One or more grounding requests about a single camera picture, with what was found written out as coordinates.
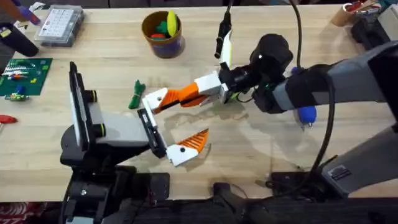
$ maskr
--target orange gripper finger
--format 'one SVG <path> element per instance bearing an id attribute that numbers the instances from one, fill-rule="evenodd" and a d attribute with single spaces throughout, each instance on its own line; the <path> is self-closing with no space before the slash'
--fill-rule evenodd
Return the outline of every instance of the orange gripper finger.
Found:
<path id="1" fill-rule="evenodd" d="M 181 146 L 190 147 L 192 149 L 196 149 L 198 153 L 200 153 L 205 147 L 208 135 L 209 135 L 209 129 L 206 129 L 183 141 L 178 142 L 177 144 Z"/>
<path id="2" fill-rule="evenodd" d="M 160 113 L 165 110 L 167 105 L 180 103 L 182 107 L 190 107 L 199 105 L 208 96 L 200 95 L 198 85 L 191 83 L 182 90 L 168 90 L 166 95 L 163 97 L 159 107 L 155 110 L 155 113 Z"/>

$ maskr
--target plastic storage box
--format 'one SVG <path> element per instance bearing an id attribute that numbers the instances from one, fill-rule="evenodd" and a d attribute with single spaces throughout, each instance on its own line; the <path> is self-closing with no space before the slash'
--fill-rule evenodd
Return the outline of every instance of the plastic storage box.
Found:
<path id="1" fill-rule="evenodd" d="M 52 5 L 36 32 L 35 41 L 45 47 L 71 47 L 84 20 L 81 6 Z"/>

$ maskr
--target wire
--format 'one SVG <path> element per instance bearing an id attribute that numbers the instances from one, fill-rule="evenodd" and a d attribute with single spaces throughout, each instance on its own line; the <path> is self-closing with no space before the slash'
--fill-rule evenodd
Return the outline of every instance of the wire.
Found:
<path id="1" fill-rule="evenodd" d="M 142 206 L 144 205 L 144 203 L 145 203 L 145 199 L 142 200 L 141 205 L 137 208 L 136 213 L 134 214 L 131 223 L 134 223 L 134 221 L 136 220 L 136 218 L 137 218 L 137 216 L 138 216 L 138 213 L 139 213 L 139 211 L 141 210 L 141 208 L 142 208 Z"/>
<path id="2" fill-rule="evenodd" d="M 297 67 L 301 68 L 301 46 L 302 46 L 302 39 L 303 39 L 301 16 L 300 16 L 299 9 L 297 9 L 297 6 L 293 2 L 293 0 L 289 0 L 289 2 L 292 5 L 292 7 L 294 9 L 294 13 L 296 14 L 296 18 L 297 18 L 297 28 L 298 28 Z"/>
<path id="3" fill-rule="evenodd" d="M 315 162 L 313 163 L 311 170 L 309 171 L 309 173 L 307 174 L 307 176 L 304 178 L 304 180 L 301 182 L 301 184 L 299 184 L 296 187 L 292 187 L 292 190 L 289 190 L 287 192 L 281 193 L 279 195 L 273 195 L 270 197 L 266 197 L 263 198 L 262 200 L 268 200 L 268 199 L 272 199 L 272 198 L 277 198 L 277 197 L 283 197 L 283 196 L 287 196 L 287 195 L 292 195 L 296 192 L 298 192 L 305 184 L 307 184 L 308 180 L 311 179 L 311 177 L 316 173 L 322 159 L 323 156 L 325 155 L 326 149 L 329 145 L 329 141 L 331 138 L 331 132 L 333 130 L 333 123 L 335 120 L 335 105 L 336 105 L 336 101 L 335 101 L 335 87 L 333 85 L 333 82 L 331 80 L 331 78 L 324 74 L 322 75 L 322 77 L 325 79 L 327 85 L 328 85 L 328 92 L 329 92 L 329 114 L 328 114 L 328 123 L 326 125 L 326 131 L 325 131 L 325 136 L 323 137 L 323 142 L 321 145 L 321 148 L 319 149 L 317 158 L 315 159 Z"/>
<path id="4" fill-rule="evenodd" d="M 253 97 L 250 98 L 250 99 L 248 99 L 248 100 L 245 100 L 245 101 L 240 100 L 240 99 L 239 99 L 239 95 L 240 95 L 241 93 L 242 93 L 242 92 L 239 92 L 239 93 L 236 95 L 236 100 L 237 100 L 238 102 L 240 102 L 240 103 L 249 103 L 250 101 L 253 100 Z"/>
<path id="5" fill-rule="evenodd" d="M 232 5 L 234 4 L 234 0 L 229 0 L 228 7 L 226 8 L 226 12 L 229 12 L 231 10 Z"/>

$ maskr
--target wooden tabletop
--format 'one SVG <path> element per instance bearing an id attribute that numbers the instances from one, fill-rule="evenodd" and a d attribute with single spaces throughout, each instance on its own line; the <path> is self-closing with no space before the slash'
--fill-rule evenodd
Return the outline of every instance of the wooden tabletop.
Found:
<path id="1" fill-rule="evenodd" d="M 348 28 L 329 24 L 338 8 L 299 6 L 304 67 L 363 52 L 349 37 Z M 126 116 L 137 116 L 127 108 L 135 80 L 144 82 L 150 93 L 162 87 L 181 88 L 218 67 L 213 54 L 224 7 L 174 9 L 182 20 L 185 50 L 167 60 L 151 52 L 141 33 L 143 18 L 156 10 L 87 9 L 72 48 L 41 49 L 37 57 L 53 58 L 41 95 L 23 103 L 0 100 L 0 113 L 19 120 L 0 133 L 0 201 L 54 201 L 65 193 L 71 170 L 60 163 L 60 139 L 72 123 L 69 61 L 77 64 L 87 89 L 97 90 L 102 110 Z M 38 15 L 44 18 L 46 13 Z M 261 36 L 268 33 L 283 35 L 296 54 L 297 21 L 290 6 L 234 7 L 231 14 L 234 67 L 247 64 Z M 32 39 L 35 30 L 29 26 L 27 36 Z M 173 143 L 209 128 L 208 144 L 199 158 L 175 168 L 166 158 L 158 159 L 148 151 L 124 164 L 141 172 L 169 172 L 170 198 L 207 198 L 217 181 L 237 185 L 249 197 L 264 197 L 270 195 L 262 186 L 270 171 L 312 165 L 325 133 L 328 107 L 318 106 L 317 110 L 314 128 L 303 132 L 293 112 L 261 113 L 253 102 L 174 106 L 156 116 L 160 130 Z M 338 104 L 326 157 L 348 151 L 393 121 L 382 103 Z M 378 184 L 353 196 L 397 196 L 397 186 L 396 181 Z"/>

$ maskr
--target green circuit board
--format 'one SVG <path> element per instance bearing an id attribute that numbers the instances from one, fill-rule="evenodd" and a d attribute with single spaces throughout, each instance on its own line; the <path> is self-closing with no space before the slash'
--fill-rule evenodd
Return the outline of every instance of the green circuit board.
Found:
<path id="1" fill-rule="evenodd" d="M 16 92 L 18 85 L 24 87 L 23 95 L 38 96 L 50 70 L 52 58 L 11 59 L 0 77 L 0 96 Z M 7 73 L 18 71 L 25 78 L 9 80 Z"/>

